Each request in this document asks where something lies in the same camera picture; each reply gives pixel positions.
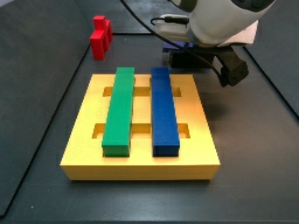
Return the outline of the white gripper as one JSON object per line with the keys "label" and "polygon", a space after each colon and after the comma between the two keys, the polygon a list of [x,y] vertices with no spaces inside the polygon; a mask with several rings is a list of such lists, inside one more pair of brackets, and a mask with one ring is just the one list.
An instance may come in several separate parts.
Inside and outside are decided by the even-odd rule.
{"label": "white gripper", "polygon": [[171,41],[193,42],[201,47],[251,45],[258,32],[258,22],[250,26],[191,21],[189,25],[158,22],[157,32]]}

